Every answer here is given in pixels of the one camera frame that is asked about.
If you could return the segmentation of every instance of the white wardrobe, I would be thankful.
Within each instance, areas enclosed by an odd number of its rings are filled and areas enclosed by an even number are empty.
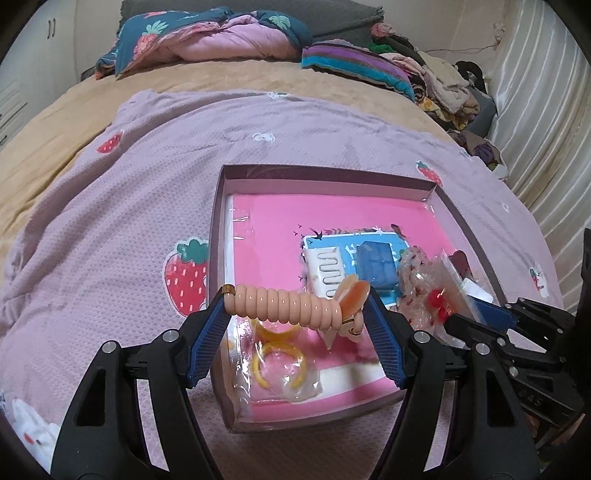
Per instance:
[[[0,65],[0,150],[36,114],[76,84],[76,0],[43,4]]]

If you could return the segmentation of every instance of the white curtain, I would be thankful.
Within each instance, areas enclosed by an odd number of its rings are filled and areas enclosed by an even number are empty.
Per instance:
[[[548,4],[511,2],[489,74],[499,112],[489,139],[509,167],[509,187],[540,225],[564,307],[575,311],[591,220],[591,68]]]

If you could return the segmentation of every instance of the striped towel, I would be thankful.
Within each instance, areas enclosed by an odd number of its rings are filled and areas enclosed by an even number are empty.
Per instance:
[[[344,40],[326,40],[303,50],[301,67],[316,67],[331,73],[385,86],[414,102],[414,92],[408,75],[391,61]]]

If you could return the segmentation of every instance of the blue gripper pad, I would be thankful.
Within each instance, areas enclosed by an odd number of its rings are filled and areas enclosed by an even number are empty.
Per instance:
[[[499,333],[506,333],[508,329],[514,329],[517,326],[517,319],[513,314],[503,307],[498,307],[492,303],[470,298],[478,309],[484,323]]]
[[[398,388],[405,388],[407,376],[404,372],[402,347],[396,340],[380,305],[371,293],[363,305],[363,321],[386,377],[393,380]]]
[[[187,372],[187,379],[191,388],[197,385],[199,380],[207,376],[207,372],[212,366],[213,357],[222,342],[231,317],[230,314],[226,313],[222,296],[191,347],[189,371]]]

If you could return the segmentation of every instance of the robotic arm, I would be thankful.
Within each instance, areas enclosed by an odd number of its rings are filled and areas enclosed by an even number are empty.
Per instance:
[[[576,421],[589,399],[591,338],[589,258],[585,232],[583,292],[576,319],[525,299],[482,304],[486,325],[460,315],[446,331],[468,349],[442,345],[413,331],[387,310],[372,289],[363,316],[388,378],[407,394],[370,480],[553,480],[582,468],[589,454],[586,420],[562,457],[540,475],[536,444]],[[189,403],[186,389],[207,375],[230,315],[223,287],[207,310],[151,343],[122,348],[105,342],[84,375],[57,439],[55,480],[223,480]],[[511,328],[546,349],[516,348]],[[136,380],[148,380],[154,417],[169,472],[152,464],[139,415]],[[443,385],[455,381],[449,438],[440,466],[424,471],[435,433]],[[540,422],[532,437],[526,412]]]

